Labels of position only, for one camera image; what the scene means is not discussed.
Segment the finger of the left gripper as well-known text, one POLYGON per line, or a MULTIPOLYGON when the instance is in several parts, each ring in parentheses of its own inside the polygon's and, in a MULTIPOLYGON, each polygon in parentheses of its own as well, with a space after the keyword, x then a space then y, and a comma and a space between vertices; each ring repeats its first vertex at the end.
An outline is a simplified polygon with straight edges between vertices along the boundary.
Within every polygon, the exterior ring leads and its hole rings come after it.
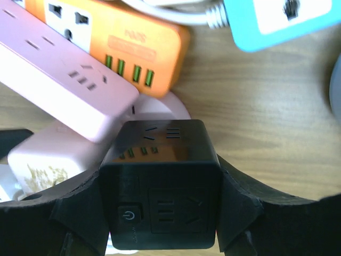
POLYGON ((1 159, 6 157, 11 149, 33 135, 28 129, 1 130, 1 159))

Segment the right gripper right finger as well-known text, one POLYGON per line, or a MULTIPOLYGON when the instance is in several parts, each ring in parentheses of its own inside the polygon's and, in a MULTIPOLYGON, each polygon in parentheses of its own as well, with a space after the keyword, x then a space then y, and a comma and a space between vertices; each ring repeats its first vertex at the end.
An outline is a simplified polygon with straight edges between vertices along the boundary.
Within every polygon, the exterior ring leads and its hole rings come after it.
POLYGON ((340 255, 340 194, 317 201, 284 193, 219 157, 217 237, 225 255, 340 255))

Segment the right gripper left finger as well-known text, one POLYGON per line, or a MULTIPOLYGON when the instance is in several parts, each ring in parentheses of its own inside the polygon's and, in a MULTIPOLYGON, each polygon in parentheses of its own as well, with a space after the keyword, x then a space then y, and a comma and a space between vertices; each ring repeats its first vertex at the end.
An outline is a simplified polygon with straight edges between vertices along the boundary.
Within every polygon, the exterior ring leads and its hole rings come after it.
POLYGON ((104 255, 108 236, 94 171, 1 203, 1 255, 104 255))

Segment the black cube socket adapter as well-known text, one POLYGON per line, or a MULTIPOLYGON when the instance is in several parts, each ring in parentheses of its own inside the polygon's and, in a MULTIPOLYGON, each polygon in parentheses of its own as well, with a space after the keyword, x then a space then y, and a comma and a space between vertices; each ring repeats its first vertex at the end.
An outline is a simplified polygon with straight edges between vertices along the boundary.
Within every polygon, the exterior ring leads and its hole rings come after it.
POLYGON ((212 247, 221 180, 217 154, 202 121, 126 122, 99 169, 113 246, 212 247))

